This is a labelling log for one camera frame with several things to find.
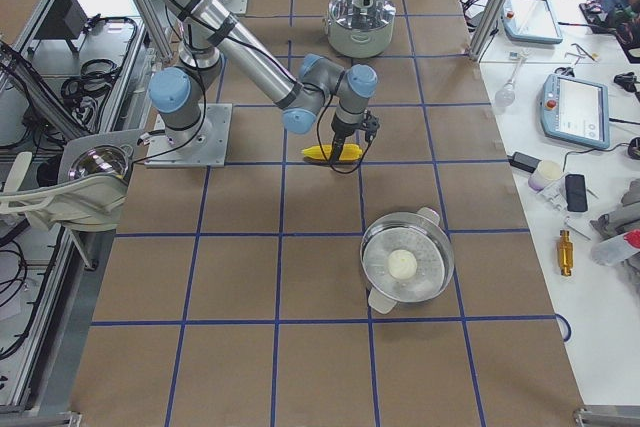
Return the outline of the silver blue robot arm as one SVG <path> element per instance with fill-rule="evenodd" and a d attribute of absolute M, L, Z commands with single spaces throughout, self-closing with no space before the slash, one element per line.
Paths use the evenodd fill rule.
<path fill-rule="evenodd" d="M 293 77 L 222 0 L 164 2 L 179 21 L 195 27 L 197 50 L 211 47 L 220 51 L 282 110 L 287 131 L 307 133 L 321 110 L 332 98 L 338 98 L 331 122 L 331 148 L 323 152 L 329 164 L 340 160 L 345 141 L 358 130 L 365 133 L 367 144 L 373 143 L 379 128 L 379 119 L 368 110 L 378 84 L 373 68 L 356 64 L 345 69 L 325 57 L 309 54 L 299 76 Z"/>

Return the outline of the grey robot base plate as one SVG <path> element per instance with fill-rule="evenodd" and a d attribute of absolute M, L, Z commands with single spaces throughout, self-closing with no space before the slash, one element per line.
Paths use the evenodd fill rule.
<path fill-rule="evenodd" d="M 165 126 L 158 113 L 155 130 L 143 163 L 150 168 L 223 167 L 225 164 L 233 106 L 230 103 L 198 104 L 199 119 L 186 130 Z"/>

